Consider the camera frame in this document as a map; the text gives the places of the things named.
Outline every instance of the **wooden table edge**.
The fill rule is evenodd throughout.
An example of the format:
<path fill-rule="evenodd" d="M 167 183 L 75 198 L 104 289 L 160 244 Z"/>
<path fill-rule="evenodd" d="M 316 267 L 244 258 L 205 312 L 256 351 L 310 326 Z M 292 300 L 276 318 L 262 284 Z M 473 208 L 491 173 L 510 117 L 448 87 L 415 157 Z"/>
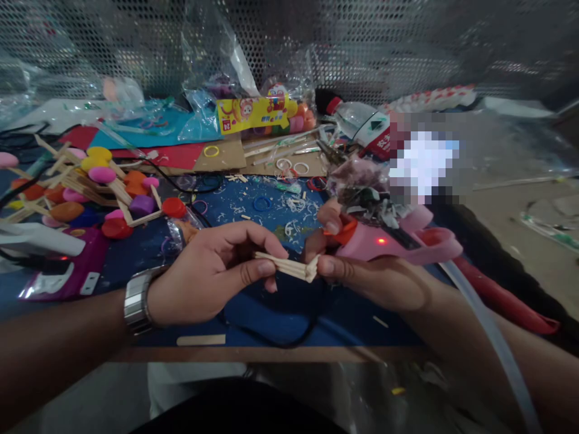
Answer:
<path fill-rule="evenodd" d="M 397 362 L 435 359 L 428 347 L 128 347 L 111 362 Z"/>

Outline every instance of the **metal mesh wall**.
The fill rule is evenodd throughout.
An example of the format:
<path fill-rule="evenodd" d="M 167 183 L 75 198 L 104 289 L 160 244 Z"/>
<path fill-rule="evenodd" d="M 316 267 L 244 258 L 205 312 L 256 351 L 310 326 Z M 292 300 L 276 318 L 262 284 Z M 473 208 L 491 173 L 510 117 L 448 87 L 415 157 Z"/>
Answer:
<path fill-rule="evenodd" d="M 541 98 L 576 79 L 579 69 L 577 0 L 215 0 L 213 5 L 234 29 L 258 87 L 270 66 L 291 59 L 295 70 L 307 66 L 316 86 L 374 105 L 467 83 L 478 83 L 485 95 Z M 84 97 L 102 74 L 133 77 L 148 95 L 176 93 L 189 76 L 188 65 L 220 64 L 216 28 L 203 16 L 194 17 L 197 27 L 188 29 L 194 58 L 184 58 L 188 6 L 186 0 L 3 0 L 0 48 L 4 57 L 42 69 L 33 69 L 32 77 L 75 78 L 43 81 L 40 91 L 46 95 Z M 296 54 L 306 48 L 307 55 Z M 9 65 L 7 60 L 0 68 L 4 84 L 12 81 Z"/>

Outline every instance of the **fingernail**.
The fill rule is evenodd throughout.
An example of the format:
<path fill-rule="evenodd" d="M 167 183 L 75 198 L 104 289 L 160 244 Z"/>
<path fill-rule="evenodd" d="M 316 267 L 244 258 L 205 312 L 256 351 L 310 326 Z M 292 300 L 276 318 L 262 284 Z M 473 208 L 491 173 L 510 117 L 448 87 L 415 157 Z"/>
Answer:
<path fill-rule="evenodd" d="M 322 275 L 332 275 L 336 266 L 334 264 L 334 260 L 331 258 L 324 258 L 320 261 L 320 274 Z"/>
<path fill-rule="evenodd" d="M 258 266 L 258 272 L 260 276 L 272 275 L 276 272 L 276 266 L 270 260 L 262 261 Z"/>
<path fill-rule="evenodd" d="M 326 224 L 326 230 L 332 235 L 337 235 L 340 232 L 340 228 L 334 222 L 328 222 Z"/>

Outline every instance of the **silver watch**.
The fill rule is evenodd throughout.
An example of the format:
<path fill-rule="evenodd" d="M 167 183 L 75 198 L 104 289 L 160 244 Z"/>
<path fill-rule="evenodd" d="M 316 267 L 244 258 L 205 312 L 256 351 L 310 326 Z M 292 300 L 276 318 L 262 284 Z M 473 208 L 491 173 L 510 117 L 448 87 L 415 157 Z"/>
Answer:
<path fill-rule="evenodd" d="M 150 268 L 131 277 L 125 295 L 125 322 L 135 336 L 142 335 L 153 328 L 149 315 L 147 292 L 155 277 L 163 274 L 170 265 Z"/>

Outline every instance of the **bottle label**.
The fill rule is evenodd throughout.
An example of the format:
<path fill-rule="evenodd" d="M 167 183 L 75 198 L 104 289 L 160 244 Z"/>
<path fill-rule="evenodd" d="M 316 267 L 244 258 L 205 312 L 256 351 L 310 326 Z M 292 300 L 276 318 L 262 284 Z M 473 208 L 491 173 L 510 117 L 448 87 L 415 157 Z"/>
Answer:
<path fill-rule="evenodd" d="M 380 162 L 390 160 L 390 117 L 377 112 L 366 121 L 354 136 L 354 141 L 363 146 L 360 156 L 370 155 Z"/>

